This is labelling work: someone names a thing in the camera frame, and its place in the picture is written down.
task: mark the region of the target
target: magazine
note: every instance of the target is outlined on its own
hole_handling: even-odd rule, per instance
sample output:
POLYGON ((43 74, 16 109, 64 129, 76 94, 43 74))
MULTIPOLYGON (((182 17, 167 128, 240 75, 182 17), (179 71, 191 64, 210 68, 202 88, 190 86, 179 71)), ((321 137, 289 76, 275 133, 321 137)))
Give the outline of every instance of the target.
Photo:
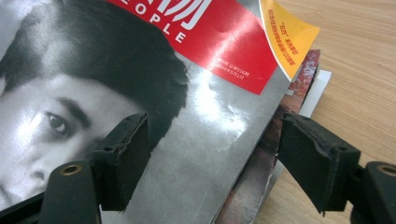
POLYGON ((1 0, 0 209, 148 112, 151 158, 125 213, 103 221, 211 222, 318 34, 283 14, 272 1, 1 0), (299 46, 288 35, 302 31, 299 46))

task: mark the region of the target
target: yellow sticker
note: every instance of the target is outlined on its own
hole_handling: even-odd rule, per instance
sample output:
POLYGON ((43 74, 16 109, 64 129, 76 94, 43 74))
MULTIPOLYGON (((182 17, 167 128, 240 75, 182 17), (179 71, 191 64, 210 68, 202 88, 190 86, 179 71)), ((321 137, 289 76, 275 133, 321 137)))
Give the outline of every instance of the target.
POLYGON ((260 0, 265 34, 277 62, 293 79, 319 28, 301 21, 273 0, 260 0))

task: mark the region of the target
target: magazine cover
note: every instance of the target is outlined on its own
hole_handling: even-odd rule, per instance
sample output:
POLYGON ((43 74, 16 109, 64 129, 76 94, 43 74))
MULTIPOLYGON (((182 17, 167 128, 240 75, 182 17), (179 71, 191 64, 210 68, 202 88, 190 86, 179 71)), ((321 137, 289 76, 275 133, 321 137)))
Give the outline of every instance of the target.
POLYGON ((123 118, 147 112, 145 173, 126 211, 103 221, 213 221, 290 84, 285 71, 297 71, 318 33, 304 24, 314 32, 303 46, 283 43, 293 41, 283 31, 296 31, 287 21, 277 30, 275 7, 1 0, 0 210, 43 192, 54 168, 86 160, 123 118))

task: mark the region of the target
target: red banner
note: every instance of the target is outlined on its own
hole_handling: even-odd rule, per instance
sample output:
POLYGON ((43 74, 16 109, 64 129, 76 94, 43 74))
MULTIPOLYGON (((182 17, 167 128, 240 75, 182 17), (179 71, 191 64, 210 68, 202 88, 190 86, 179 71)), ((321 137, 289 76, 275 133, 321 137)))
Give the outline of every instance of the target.
POLYGON ((211 73, 260 94, 277 62, 260 20, 234 0, 107 0, 163 30, 211 73))

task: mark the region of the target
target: wooden table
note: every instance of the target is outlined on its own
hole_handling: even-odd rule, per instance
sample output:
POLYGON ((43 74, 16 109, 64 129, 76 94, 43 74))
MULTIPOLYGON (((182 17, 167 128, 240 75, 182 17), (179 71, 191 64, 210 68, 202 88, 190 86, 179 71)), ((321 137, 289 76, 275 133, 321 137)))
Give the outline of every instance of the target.
MULTIPOLYGON (((321 29, 313 49, 332 79, 312 118, 361 150, 362 166, 396 163, 396 2, 277 2, 321 29)), ((256 223, 349 223, 351 207, 323 217, 284 171, 256 223)))

